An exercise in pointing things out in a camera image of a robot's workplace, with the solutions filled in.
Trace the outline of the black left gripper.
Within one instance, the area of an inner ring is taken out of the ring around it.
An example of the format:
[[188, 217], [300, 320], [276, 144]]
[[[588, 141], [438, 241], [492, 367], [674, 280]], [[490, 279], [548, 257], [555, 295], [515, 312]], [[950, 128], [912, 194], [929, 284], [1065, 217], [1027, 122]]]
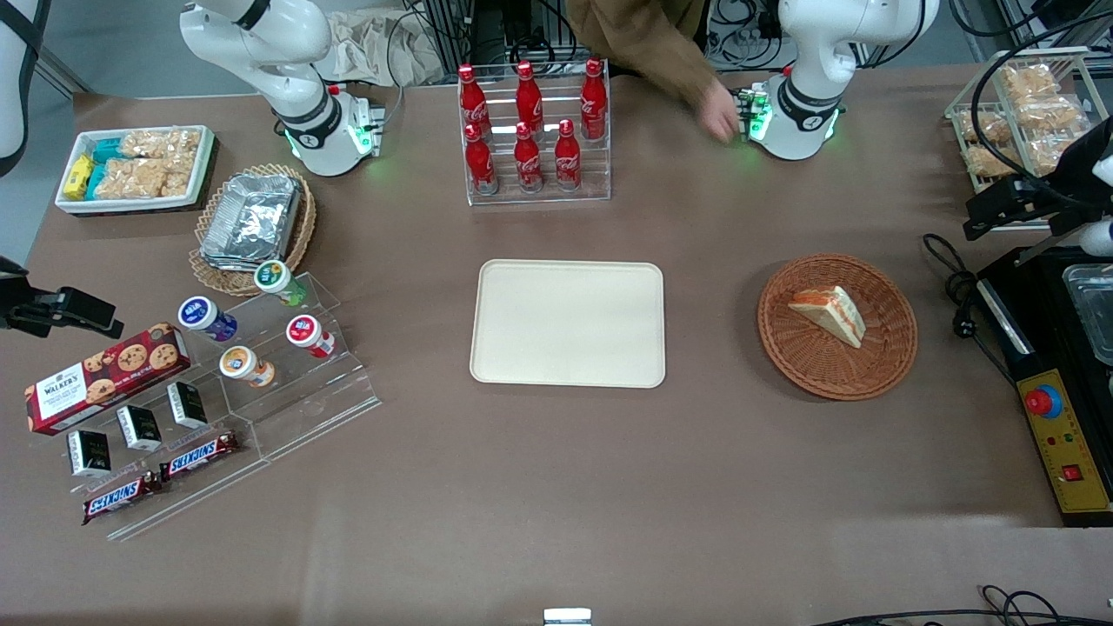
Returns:
[[[1048, 221], [1052, 235], [1063, 236], [1110, 216], [1110, 134], [1112, 119], [1106, 118], [1070, 143], [1046, 176], [1052, 189], [1065, 197]], [[963, 222], [963, 236], [973, 242], [991, 229], [1033, 219], [1048, 198], [1047, 190], [1030, 178], [1003, 177], [966, 200], [969, 217]]]

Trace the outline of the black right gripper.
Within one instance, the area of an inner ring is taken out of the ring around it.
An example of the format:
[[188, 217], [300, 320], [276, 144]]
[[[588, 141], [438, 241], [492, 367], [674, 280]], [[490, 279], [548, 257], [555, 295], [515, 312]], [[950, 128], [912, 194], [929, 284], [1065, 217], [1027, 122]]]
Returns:
[[33, 288], [29, 272], [1, 257], [1, 327], [47, 338], [56, 326], [76, 326], [100, 336], [122, 338], [124, 322], [114, 304], [77, 288]]

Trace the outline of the person's bare hand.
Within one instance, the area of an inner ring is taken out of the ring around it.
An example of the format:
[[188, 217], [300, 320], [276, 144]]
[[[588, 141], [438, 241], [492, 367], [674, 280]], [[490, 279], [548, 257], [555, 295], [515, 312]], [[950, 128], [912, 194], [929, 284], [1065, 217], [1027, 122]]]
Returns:
[[739, 136], [739, 115], [733, 95], [718, 79], [708, 84], [696, 114], [701, 128], [716, 141], [728, 145]]

